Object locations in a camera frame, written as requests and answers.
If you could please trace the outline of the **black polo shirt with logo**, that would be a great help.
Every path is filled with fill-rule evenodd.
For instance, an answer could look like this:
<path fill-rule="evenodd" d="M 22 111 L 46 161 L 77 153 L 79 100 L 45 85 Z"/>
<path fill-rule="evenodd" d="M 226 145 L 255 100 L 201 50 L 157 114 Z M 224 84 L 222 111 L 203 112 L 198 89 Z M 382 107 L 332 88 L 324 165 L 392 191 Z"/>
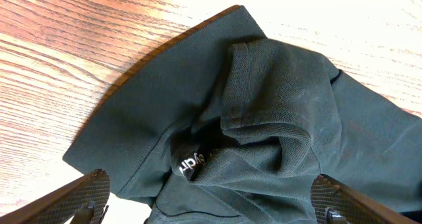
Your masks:
<path fill-rule="evenodd" d="M 421 119 L 320 53 L 268 39 L 244 7 L 147 62 L 63 159 L 106 170 L 149 223 L 314 223 L 321 173 L 421 209 Z"/>

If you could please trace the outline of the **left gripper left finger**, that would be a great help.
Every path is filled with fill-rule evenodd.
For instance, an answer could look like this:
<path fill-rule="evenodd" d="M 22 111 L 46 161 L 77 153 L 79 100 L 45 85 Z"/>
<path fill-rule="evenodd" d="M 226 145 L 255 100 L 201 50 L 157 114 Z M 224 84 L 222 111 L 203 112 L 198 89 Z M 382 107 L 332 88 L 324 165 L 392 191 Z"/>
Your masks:
<path fill-rule="evenodd" d="M 108 210 L 110 178 L 103 169 L 50 192 L 49 194 L 1 217 L 9 224 L 100 224 Z"/>

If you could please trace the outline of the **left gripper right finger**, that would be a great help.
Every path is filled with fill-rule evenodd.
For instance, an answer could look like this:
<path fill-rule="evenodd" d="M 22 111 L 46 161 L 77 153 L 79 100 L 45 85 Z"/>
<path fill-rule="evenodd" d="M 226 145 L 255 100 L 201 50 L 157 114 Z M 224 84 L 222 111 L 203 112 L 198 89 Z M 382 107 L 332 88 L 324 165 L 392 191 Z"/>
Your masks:
<path fill-rule="evenodd" d="M 342 182 L 320 174 L 312 183 L 311 204 L 318 224 L 418 224 L 419 212 L 397 213 Z"/>

